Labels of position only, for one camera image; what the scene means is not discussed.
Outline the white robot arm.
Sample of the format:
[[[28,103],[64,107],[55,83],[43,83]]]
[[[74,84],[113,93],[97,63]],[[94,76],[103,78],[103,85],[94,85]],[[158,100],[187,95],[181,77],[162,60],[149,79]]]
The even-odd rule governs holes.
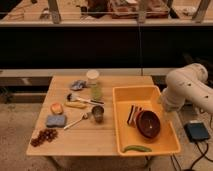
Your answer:
[[[188,100],[213,115],[213,88],[205,84],[207,69],[199,63],[170,71],[165,78],[167,87],[161,93],[161,104],[166,112],[178,111]]]

